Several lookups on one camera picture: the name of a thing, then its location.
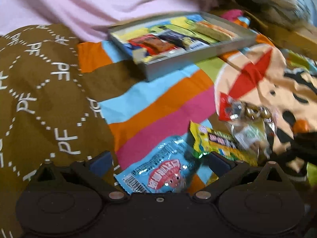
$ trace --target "gray box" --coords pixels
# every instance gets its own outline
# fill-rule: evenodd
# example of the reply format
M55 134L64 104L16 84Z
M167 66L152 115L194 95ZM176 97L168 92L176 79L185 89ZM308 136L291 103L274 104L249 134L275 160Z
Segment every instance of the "gray box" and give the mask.
M197 63L199 61L256 44L257 34L255 32L206 12L174 12L160 16L149 17L146 19L136 20L130 23L110 28L109 37L121 50L127 53L124 48L124 45L111 33L123 33L129 31L129 29L132 31L137 28L144 27L145 24L155 24L156 22L157 24L159 24L163 20L170 20L177 17L197 14L201 15L201 17L204 20L208 21L211 24L220 26L222 28L234 32L239 36L239 38L231 41L210 44L210 47L203 47L194 51L185 51L180 55L178 54L160 58L149 63L137 64L137 66L144 72L146 79L148 81L152 81L158 77L179 70L185 66Z

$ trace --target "orange ball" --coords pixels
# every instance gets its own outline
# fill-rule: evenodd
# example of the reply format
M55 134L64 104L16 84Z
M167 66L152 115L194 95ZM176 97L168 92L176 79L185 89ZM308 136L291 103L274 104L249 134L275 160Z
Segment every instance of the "orange ball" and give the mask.
M309 132L308 122L303 119L297 120L293 126L293 133L297 134L297 133L305 133L305 132Z

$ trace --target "round black disc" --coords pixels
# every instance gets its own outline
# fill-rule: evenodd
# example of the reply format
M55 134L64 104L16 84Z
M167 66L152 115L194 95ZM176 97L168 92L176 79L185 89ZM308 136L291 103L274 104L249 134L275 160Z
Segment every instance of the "round black disc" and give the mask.
M66 234L89 224L100 212L99 195L72 183L58 191L24 191L16 204L22 227L41 234Z
M268 235L296 226L304 215L304 204L296 192L267 180L227 190L219 199L219 210L237 228Z

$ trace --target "pink blanket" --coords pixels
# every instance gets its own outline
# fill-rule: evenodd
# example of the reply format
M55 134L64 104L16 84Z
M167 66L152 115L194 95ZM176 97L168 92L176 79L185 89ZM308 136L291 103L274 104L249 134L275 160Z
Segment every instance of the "pink blanket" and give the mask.
M25 25L63 23L82 40L99 42L119 20L215 6L217 0L0 0L0 35Z

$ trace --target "screw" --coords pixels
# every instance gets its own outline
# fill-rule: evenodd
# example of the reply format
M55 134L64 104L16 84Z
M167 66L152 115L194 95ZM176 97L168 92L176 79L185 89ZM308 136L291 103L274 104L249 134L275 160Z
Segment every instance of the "screw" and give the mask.
M163 201L164 201L164 198L156 198L156 201L157 201L157 202L163 202Z
M196 197L202 200L206 200L211 197L211 193L208 191L199 191L196 193Z
M121 191L113 191L109 193L109 198L112 200L120 200L124 198L124 193Z

